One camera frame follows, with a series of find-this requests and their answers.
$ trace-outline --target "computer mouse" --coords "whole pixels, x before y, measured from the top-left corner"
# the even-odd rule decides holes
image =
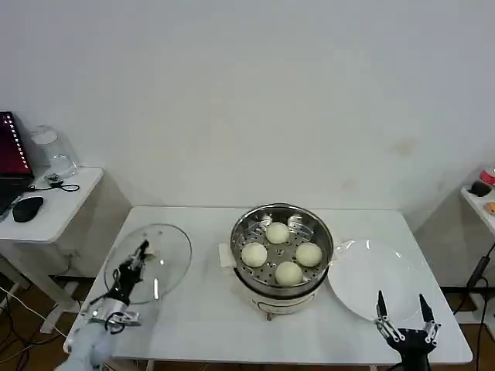
[[[20,200],[12,209],[14,221],[17,223],[29,222],[36,216],[42,204],[43,197],[30,197]]]

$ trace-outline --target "red object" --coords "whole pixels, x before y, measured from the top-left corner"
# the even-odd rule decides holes
[[[481,174],[480,179],[483,180],[487,184],[495,185],[495,167],[490,166],[489,168],[485,168]]]

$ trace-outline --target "glass jar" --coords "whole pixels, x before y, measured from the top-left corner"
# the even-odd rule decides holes
[[[32,140],[43,149],[50,165],[50,174],[67,179],[77,173],[76,164],[63,148],[55,129],[50,126],[38,126],[31,130]]]

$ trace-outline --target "floor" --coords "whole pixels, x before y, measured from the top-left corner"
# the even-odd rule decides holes
[[[0,275],[0,285],[3,288],[10,288],[10,283],[6,278]],[[79,300],[83,300],[87,292],[90,290],[91,283],[81,284],[74,297]],[[53,303],[44,295],[38,288],[32,285],[26,291],[18,291],[19,297],[31,308],[38,311],[43,315],[47,315]],[[458,295],[449,295],[449,303],[453,308],[459,304]],[[464,309],[469,310],[470,303],[467,303]],[[39,342],[47,339],[52,339],[54,335],[42,335],[38,329],[41,326],[41,320],[31,313],[25,310],[17,301],[10,301],[10,308],[12,319],[15,323],[15,331],[18,335],[24,339],[31,339],[31,342]],[[58,324],[58,327],[63,332],[69,332],[70,326],[75,319],[75,315],[65,314]],[[477,325],[462,325],[461,326],[466,336],[468,343],[473,350],[473,354],[476,354],[476,337],[478,334]],[[37,345],[29,350],[29,358],[27,352],[23,353],[23,358],[15,356],[9,360],[6,360],[17,352],[21,351],[25,346],[16,337],[10,333],[9,317],[7,312],[3,311],[0,314],[0,370],[1,371],[48,371],[54,370],[59,364],[61,364],[67,355],[62,350],[63,338],[58,337],[52,342],[45,345]],[[480,370],[488,371],[495,369],[495,342],[492,340],[490,334],[483,329],[482,333],[482,353],[480,358]],[[140,369],[145,369],[145,365],[142,364]],[[388,367],[380,367],[380,371],[387,370]],[[461,366],[433,366],[434,371],[474,371],[476,370],[476,363],[472,361],[468,365]],[[204,363],[191,363],[191,362],[157,362],[155,364],[156,371],[174,370],[174,371],[367,371],[368,367],[363,366],[287,366],[287,365],[235,365],[235,364],[209,364]]]

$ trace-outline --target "robotic hand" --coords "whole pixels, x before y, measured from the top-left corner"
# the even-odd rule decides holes
[[[74,340],[69,344],[70,356],[57,371],[89,371],[100,369],[110,358],[116,336],[127,326],[139,326],[138,313],[127,311],[129,297],[134,286],[142,281],[142,272],[147,257],[149,242],[145,240],[115,269],[112,288],[89,304],[89,308],[101,301],[93,310],[86,325],[74,333]]]
[[[387,341],[387,344],[401,355],[404,371],[429,371],[428,354],[436,348],[435,338],[441,324],[435,322],[432,309],[422,294],[419,295],[421,312],[425,327],[421,330],[411,328],[396,329],[387,316],[384,296],[378,292],[378,319],[374,324]]]

